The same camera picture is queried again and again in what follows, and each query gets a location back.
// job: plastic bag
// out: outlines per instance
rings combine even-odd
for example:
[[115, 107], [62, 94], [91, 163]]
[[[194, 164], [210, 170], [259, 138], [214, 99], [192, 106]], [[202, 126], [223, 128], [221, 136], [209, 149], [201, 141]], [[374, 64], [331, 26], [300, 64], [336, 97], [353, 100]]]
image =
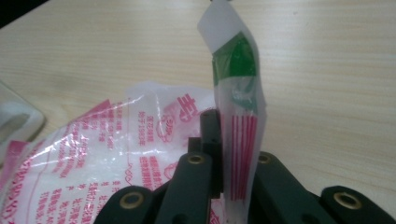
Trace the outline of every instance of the plastic bag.
[[[93, 223], [117, 190], [169, 180], [213, 91], [152, 82], [105, 101], [47, 138], [13, 142], [0, 178], [0, 223]], [[220, 200], [211, 223], [222, 223]]]
[[248, 223], [265, 122], [259, 52], [250, 31], [225, 0], [213, 1], [198, 29], [213, 55], [227, 223]]

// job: red logo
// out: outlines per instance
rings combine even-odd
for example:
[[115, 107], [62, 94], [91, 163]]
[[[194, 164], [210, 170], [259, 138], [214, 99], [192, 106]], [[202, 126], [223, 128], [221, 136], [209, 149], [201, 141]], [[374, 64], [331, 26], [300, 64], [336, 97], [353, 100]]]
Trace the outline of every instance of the red logo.
[[173, 138], [173, 130], [175, 119], [170, 115], [163, 115], [161, 120], [157, 122], [157, 135], [166, 143], [171, 142]]

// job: white object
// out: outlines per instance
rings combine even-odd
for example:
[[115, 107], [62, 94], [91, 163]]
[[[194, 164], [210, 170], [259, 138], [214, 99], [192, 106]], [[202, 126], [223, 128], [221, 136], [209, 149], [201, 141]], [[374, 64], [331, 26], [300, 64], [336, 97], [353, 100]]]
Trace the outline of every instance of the white object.
[[44, 116], [0, 82], [0, 164], [10, 141], [26, 141], [40, 129]]

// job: brass insert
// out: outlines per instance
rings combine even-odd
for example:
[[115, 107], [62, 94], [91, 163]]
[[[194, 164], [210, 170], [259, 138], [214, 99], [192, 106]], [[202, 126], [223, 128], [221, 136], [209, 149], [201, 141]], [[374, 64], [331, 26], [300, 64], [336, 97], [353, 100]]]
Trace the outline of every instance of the brass insert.
[[334, 193], [334, 199], [345, 208], [349, 209], [361, 209], [361, 201], [352, 194], [346, 192]]
[[120, 206], [124, 209], [134, 209], [145, 201], [145, 196], [139, 191], [129, 192], [120, 199]]

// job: black plastic part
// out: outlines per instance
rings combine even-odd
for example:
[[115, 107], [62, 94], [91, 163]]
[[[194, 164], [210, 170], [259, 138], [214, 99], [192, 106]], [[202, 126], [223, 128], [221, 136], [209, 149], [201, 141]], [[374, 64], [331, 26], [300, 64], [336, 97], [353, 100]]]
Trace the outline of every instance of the black plastic part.
[[353, 189], [326, 188], [321, 193], [320, 203], [340, 224], [396, 224], [388, 213]]
[[318, 201], [272, 154], [261, 152], [257, 166], [253, 198], [270, 223], [335, 224]]
[[152, 199], [151, 191], [146, 188], [120, 189], [102, 208], [94, 224], [152, 223]]
[[212, 157], [212, 198], [219, 198], [223, 192], [222, 143], [219, 112], [206, 110], [201, 114], [202, 151]]
[[155, 223], [208, 223], [211, 176], [210, 156], [202, 152], [183, 155], [163, 197]]

